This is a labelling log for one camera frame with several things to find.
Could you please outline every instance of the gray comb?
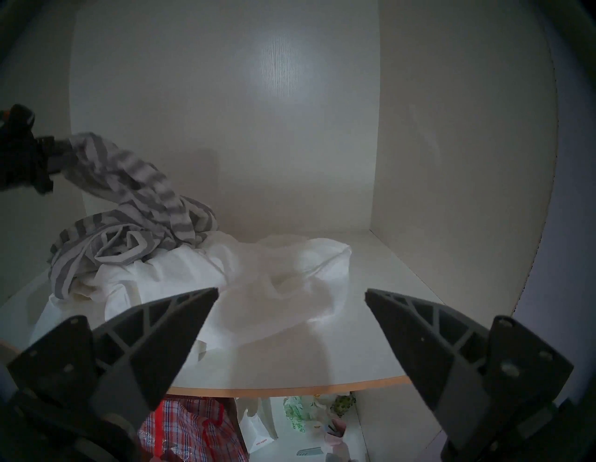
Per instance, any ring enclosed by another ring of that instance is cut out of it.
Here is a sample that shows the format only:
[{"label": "gray comb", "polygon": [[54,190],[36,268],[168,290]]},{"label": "gray comb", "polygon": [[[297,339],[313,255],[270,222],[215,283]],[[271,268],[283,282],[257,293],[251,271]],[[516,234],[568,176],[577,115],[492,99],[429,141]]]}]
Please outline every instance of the gray comb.
[{"label": "gray comb", "polygon": [[310,448],[310,449],[301,449],[296,453],[296,455],[319,455],[322,454],[321,447],[317,448]]}]

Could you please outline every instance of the paper bag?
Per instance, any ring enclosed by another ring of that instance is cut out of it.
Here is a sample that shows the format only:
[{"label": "paper bag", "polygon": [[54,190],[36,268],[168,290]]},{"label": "paper bag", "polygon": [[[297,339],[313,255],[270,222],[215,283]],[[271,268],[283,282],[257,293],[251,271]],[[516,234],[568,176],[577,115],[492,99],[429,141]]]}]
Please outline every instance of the paper bag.
[{"label": "paper bag", "polygon": [[277,439],[270,413],[265,411],[260,398],[236,398],[236,408],[238,425],[249,454]]}]

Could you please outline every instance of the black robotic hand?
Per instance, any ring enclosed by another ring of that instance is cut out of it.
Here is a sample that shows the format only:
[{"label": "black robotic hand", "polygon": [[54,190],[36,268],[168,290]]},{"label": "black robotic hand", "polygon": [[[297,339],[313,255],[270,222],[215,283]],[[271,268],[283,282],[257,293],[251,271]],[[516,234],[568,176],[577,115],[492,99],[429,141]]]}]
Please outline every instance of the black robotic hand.
[{"label": "black robotic hand", "polygon": [[35,115],[25,106],[15,104],[0,113],[0,191],[25,185],[39,194],[51,192],[54,183],[49,176],[59,173],[72,155],[70,143],[54,137],[35,138]]}]

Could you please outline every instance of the pink object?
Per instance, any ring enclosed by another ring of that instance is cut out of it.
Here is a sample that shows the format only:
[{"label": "pink object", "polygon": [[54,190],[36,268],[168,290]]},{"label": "pink object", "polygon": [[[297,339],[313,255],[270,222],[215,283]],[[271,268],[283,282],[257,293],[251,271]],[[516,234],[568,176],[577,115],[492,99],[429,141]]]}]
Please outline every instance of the pink object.
[{"label": "pink object", "polygon": [[339,432],[340,436],[335,436],[330,433],[325,433],[325,443],[335,446],[337,444],[343,443],[343,435],[346,433],[347,425],[346,423],[340,418],[332,418],[331,422],[336,430]]}]

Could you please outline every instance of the folded clothes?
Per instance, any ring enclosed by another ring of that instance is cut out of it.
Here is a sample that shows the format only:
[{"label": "folded clothes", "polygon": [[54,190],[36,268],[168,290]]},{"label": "folded clothes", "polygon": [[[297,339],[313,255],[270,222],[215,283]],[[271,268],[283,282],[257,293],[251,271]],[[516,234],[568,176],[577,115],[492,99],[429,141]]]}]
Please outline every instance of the folded clothes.
[{"label": "folded clothes", "polygon": [[131,306],[218,287],[197,340],[207,349],[234,348],[298,323],[338,313],[349,282],[347,244],[330,239],[271,236],[240,243],[211,232],[200,249],[179,247],[146,262],[102,265],[72,292],[105,303],[105,320]]},{"label": "folded clothes", "polygon": [[52,292],[66,299],[75,277],[104,263],[126,265],[156,249],[198,246],[217,229],[213,211],[177,195],[152,164],[92,133],[73,136],[76,161],[63,170],[74,185],[118,205],[60,233],[49,263]]}]

